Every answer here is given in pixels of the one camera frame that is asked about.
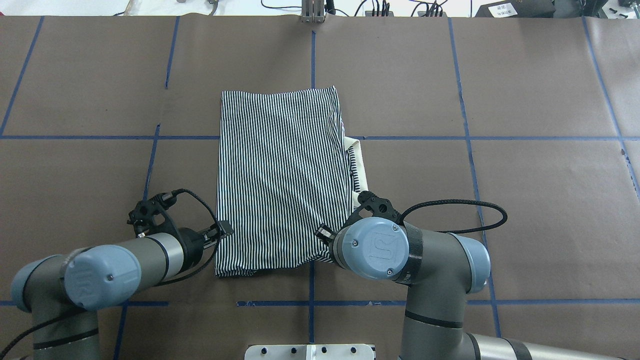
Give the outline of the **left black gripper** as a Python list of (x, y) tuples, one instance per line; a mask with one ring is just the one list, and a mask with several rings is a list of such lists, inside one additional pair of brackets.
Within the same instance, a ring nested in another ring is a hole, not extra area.
[(200, 231), (180, 227), (177, 234), (178, 241), (182, 246), (183, 263), (198, 264), (206, 248), (234, 234), (234, 230), (228, 220), (221, 220)]

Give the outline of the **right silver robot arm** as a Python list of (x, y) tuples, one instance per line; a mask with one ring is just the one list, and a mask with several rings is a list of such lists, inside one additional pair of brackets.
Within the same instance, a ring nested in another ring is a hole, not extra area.
[(490, 277), (478, 240), (398, 219), (356, 218), (315, 236), (334, 264), (368, 280), (407, 286), (400, 360), (601, 360), (603, 355), (464, 331), (468, 294)]

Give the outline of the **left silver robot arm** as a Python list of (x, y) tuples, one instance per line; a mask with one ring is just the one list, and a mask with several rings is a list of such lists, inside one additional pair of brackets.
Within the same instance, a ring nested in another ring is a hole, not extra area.
[(10, 294), (33, 324), (2, 349), (1, 358), (33, 335), (27, 359), (100, 359), (99, 310), (198, 274), (206, 267), (201, 263), (204, 251), (233, 233), (228, 221), (199, 231), (158, 225), (139, 229), (134, 239), (121, 243), (78, 248), (26, 264), (15, 274)]

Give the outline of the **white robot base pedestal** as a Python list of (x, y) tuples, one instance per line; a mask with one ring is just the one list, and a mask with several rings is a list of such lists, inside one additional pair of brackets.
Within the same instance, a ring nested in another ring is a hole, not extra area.
[(365, 343), (251, 345), (245, 360), (375, 360), (374, 345)]

